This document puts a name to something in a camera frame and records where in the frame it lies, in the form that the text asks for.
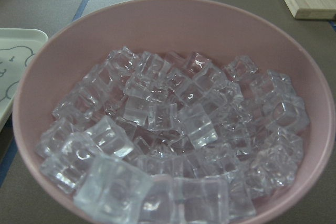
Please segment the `pink bowl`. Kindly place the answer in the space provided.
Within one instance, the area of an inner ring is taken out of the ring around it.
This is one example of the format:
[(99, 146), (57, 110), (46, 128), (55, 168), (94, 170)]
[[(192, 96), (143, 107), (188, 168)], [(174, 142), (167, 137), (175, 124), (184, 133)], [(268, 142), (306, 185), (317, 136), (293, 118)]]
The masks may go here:
[(28, 169), (94, 223), (264, 223), (317, 181), (335, 111), (283, 31), (204, 0), (138, 0), (74, 22), (17, 89)]

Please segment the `clear ice cubes pile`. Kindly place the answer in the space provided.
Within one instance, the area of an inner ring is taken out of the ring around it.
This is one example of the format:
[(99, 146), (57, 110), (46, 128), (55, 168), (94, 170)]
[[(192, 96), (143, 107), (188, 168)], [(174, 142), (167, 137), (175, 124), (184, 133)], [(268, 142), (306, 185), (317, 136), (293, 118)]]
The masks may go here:
[(111, 51), (53, 109), (40, 171), (100, 223), (231, 223), (289, 187), (310, 120), (248, 56)]

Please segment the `cream bear tray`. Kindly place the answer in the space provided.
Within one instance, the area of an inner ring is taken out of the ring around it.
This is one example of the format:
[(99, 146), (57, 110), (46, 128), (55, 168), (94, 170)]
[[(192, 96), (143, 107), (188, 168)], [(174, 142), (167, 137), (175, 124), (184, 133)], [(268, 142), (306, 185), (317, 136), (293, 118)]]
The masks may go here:
[(1, 128), (12, 113), (14, 94), (26, 67), (47, 40), (41, 30), (1, 28)]

